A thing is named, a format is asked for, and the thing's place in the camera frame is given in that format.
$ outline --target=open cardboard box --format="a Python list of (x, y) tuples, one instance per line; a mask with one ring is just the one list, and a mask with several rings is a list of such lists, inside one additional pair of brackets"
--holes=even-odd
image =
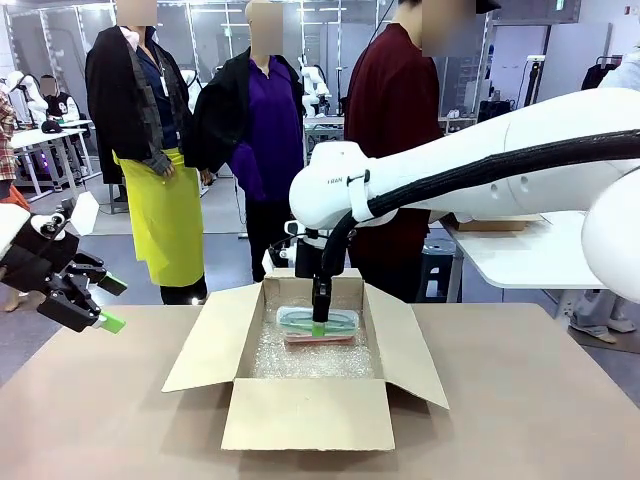
[(211, 294), (162, 389), (233, 382), (223, 450), (393, 450), (386, 382), (449, 408), (413, 310), (365, 284), (357, 270), (334, 278), (332, 307), (341, 298), (362, 312), (372, 374), (252, 378), (274, 298), (311, 306), (311, 280), (278, 269), (261, 284)]

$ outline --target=black pants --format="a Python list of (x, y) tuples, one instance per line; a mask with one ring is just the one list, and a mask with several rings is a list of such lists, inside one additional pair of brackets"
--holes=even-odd
[(422, 258), (396, 265), (380, 265), (375, 260), (353, 262), (365, 282), (405, 303), (415, 303), (422, 279)]
[[(251, 272), (254, 282), (264, 278), (262, 259), (270, 245), (288, 237), (284, 224), (291, 220), (289, 202), (255, 202), (247, 200), (247, 235), (251, 245)], [(287, 267), (288, 262), (278, 259), (276, 267)]]
[(0, 180), (0, 200), (9, 198), (9, 189), (13, 180)]
[(194, 298), (207, 298), (207, 283), (203, 275), (196, 283), (186, 287), (160, 287), (160, 296), (165, 305), (191, 305)]

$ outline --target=red object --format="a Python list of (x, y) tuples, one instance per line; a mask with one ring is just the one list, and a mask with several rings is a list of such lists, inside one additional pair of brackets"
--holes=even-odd
[(29, 208), (29, 202), (24, 199), (15, 185), (11, 185), (9, 188), (9, 196), (4, 200), (0, 200), (0, 203), (13, 203), (14, 205), (24, 208), (27, 212), (31, 211)]
[[(422, 56), (404, 28), (390, 24), (360, 55), (351, 74), (345, 140), (374, 158), (436, 140), (442, 137), (439, 97), (433, 59)], [(428, 220), (426, 210), (401, 209), (386, 225), (359, 229), (349, 250), (352, 263), (419, 262)]]

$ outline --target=white robot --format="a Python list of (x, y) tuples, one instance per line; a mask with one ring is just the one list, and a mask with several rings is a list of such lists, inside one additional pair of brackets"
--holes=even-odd
[(31, 120), (38, 128), (47, 120), (47, 109), (49, 105), (40, 95), (38, 83), (33, 75), (20, 71), (11, 72), (7, 75), (6, 82), (0, 84), (2, 91), (9, 95), (16, 89), (22, 90), (27, 101), (27, 107), (31, 113)]
[[(289, 199), (305, 227), (296, 275), (313, 278), (318, 330), (353, 230), (389, 221), (401, 207), (464, 219), (589, 211), (582, 243), (591, 270), (613, 292), (640, 302), (638, 110), (639, 92), (598, 89), (387, 158), (366, 158), (349, 142), (318, 145)], [(614, 117), (606, 115), (611, 111)]]
[(193, 113), (196, 109), (198, 95), (200, 95), (200, 92), (202, 91), (202, 84), (194, 70), (180, 70), (180, 73), (182, 74), (182, 78), (189, 89), (189, 110)]
[(0, 204), (0, 282), (21, 292), (43, 293), (37, 311), (76, 332), (94, 327), (117, 333), (124, 323), (103, 312), (87, 287), (96, 284), (120, 295), (126, 284), (113, 277), (102, 260), (78, 250), (79, 238), (65, 231), (72, 224), (81, 235), (90, 233), (98, 209), (89, 192), (75, 205), (63, 201), (51, 215)]
[[(320, 76), (318, 67), (305, 66), (301, 57), (298, 57), (298, 62), (300, 62), (300, 74), (303, 78), (305, 92), (302, 96), (302, 105), (304, 105), (307, 112), (307, 118), (314, 118), (316, 117), (316, 111), (313, 105), (320, 103), (320, 97), (327, 99), (331, 97), (331, 94), (329, 93), (327, 84), (324, 83), (324, 80), (322, 80)], [(317, 116), (324, 117), (324, 114), (320, 113)]]

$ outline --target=sneaker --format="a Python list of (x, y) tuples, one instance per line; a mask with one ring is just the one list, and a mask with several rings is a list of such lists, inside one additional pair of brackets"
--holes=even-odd
[(582, 333), (586, 333), (587, 335), (591, 335), (592, 337), (597, 338), (598, 340), (601, 340), (605, 343), (609, 343), (611, 345), (618, 342), (616, 337), (614, 337), (613, 335), (611, 335), (611, 333), (609, 333), (609, 329), (607, 327), (605, 326), (580, 327), (576, 324), (574, 318), (572, 318), (571, 322), (569, 323), (569, 326), (574, 330), (577, 330)]
[(633, 324), (633, 322), (624, 317), (619, 319), (610, 318), (608, 325), (609, 328), (620, 333), (630, 333), (635, 332), (636, 330), (636, 326)]

